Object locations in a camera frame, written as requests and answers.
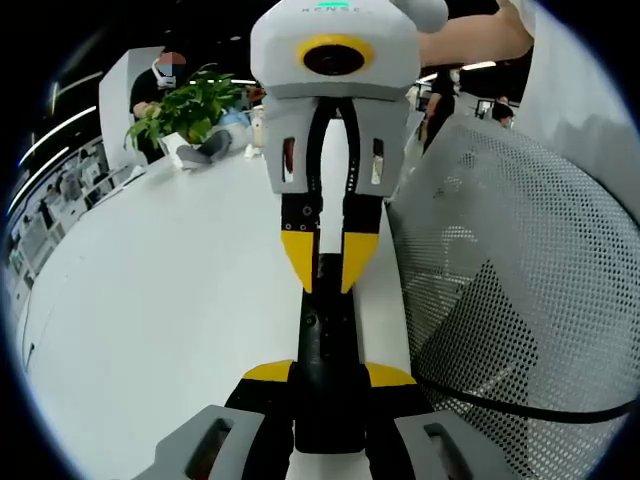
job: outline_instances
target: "ceiling light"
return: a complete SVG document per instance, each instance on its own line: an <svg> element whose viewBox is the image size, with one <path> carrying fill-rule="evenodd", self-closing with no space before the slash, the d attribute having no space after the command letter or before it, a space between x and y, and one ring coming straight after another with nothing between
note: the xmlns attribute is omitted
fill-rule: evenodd
<svg viewBox="0 0 640 480"><path fill-rule="evenodd" d="M68 151L69 151L69 147L64 147L62 150L56 153L53 157L51 157L51 159L47 163L45 163L42 167L40 167L40 169L36 173L34 173L31 177L29 177L29 180L27 180L27 183L25 183L22 186L22 188L18 191L18 193L16 193L16 196L11 201L11 204L9 205L9 210L7 210L7 215L11 213L11 210L13 210L13 207L15 207L16 203L18 203L22 199L22 196L27 191L27 189L31 186L31 184L33 184L33 182L35 182L51 166L53 162L55 162L57 159L59 159L62 155L64 155Z"/></svg>
<svg viewBox="0 0 640 480"><path fill-rule="evenodd" d="M495 67L496 66L496 62L480 62L480 63L474 63L471 65L465 65L464 67L462 67L463 70L477 70L479 68L487 68L487 67Z"/></svg>
<svg viewBox="0 0 640 480"><path fill-rule="evenodd" d="M56 97L58 96L58 82L53 84L53 91L51 92L51 116L56 111Z"/></svg>
<svg viewBox="0 0 640 480"><path fill-rule="evenodd" d="M89 80L93 80L94 78L98 78L102 75L103 72L96 72L96 73L92 73L91 75L87 75L84 78L81 78L80 80L77 80L73 83L70 83L69 85L67 85L64 88L61 88L58 93L57 96L59 97L60 95L62 95L64 92L68 92L69 90L71 90L72 88L77 87L78 85L83 84L84 82L88 82Z"/></svg>
<svg viewBox="0 0 640 480"><path fill-rule="evenodd" d="M89 107L89 108L87 108L86 110L83 110L80 113L76 113L73 117L65 120L60 125L55 127L53 130L47 132L40 140L38 140L36 143L31 145L29 150L27 150L27 152L22 156L22 158L18 162L18 166L22 165L22 162L24 162L29 155L31 155L33 152L35 152L36 148L38 148L40 145L42 145L45 142L45 140L47 140L48 138L50 138L53 135L55 135L56 133L58 133L60 130L62 130L67 125L70 125L71 123L75 122L76 120L78 120L81 117L84 117L88 113L95 112L97 109L98 109L98 107L96 107L95 105L93 107Z"/></svg>
<svg viewBox="0 0 640 480"><path fill-rule="evenodd" d="M430 82L431 80L434 80L437 76L438 76L437 73L432 73L431 75L427 75L426 77L419 78L418 83L424 85L425 83Z"/></svg>

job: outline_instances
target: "black strap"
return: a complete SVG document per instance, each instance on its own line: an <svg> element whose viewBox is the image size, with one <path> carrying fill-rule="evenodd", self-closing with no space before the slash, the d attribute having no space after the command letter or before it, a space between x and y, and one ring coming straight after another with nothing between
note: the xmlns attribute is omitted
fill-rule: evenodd
<svg viewBox="0 0 640 480"><path fill-rule="evenodd" d="M591 424L602 423L614 420L622 415L625 415L631 411L636 404L635 401L623 403L620 406L609 408L607 410L600 410L597 412L566 412L559 410L547 410L545 408L527 407L524 405L516 405L508 402L501 402L499 400L491 400L488 398L478 397L477 395L471 395L464 393L451 387L447 387L438 382L427 380L420 374L415 374L413 377L416 379L419 385L426 388L432 388L443 395L446 395L462 402L470 403L477 407L488 408L489 410L495 410L501 413L508 413L510 415L516 415L518 417L533 418L536 420L544 420L547 422L556 423L572 423L572 424Z"/></svg>

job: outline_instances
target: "green plant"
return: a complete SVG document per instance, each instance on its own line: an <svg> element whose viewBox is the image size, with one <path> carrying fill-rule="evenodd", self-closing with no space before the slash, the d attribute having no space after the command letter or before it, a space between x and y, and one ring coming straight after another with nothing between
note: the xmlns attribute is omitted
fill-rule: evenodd
<svg viewBox="0 0 640 480"><path fill-rule="evenodd" d="M240 89L231 83L233 75L196 72L184 87L167 94L159 113L149 109L125 135L137 148L139 135L149 138L155 148L164 135L178 132L189 143L202 143L218 123L223 109L231 108L240 97Z"/></svg>

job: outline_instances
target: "white shirt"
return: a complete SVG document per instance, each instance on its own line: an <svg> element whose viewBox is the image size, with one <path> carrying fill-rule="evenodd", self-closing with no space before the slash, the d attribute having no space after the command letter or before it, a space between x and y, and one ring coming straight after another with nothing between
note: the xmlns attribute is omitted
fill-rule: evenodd
<svg viewBox="0 0 640 480"><path fill-rule="evenodd" d="M640 141L616 88L587 47L542 6L509 1L535 39L514 128L586 171L640 221Z"/></svg>

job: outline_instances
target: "white desk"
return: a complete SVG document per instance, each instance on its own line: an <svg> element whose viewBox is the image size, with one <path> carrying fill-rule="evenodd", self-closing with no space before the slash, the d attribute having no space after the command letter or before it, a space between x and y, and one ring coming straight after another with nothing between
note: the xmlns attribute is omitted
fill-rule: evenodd
<svg viewBox="0 0 640 480"><path fill-rule="evenodd" d="M330 162L346 172L341 125L332 122L326 144L335 213L344 182L327 176ZM330 242L341 219L326 217ZM364 356L409 371L386 216L380 243L356 286ZM87 478L131 478L161 438L224 404L247 370L295 358L301 291L262 158L193 173L163 159L85 213L36 279L26 329L35 398ZM289 478L370 478L367 468L363 455L296 453Z"/></svg>

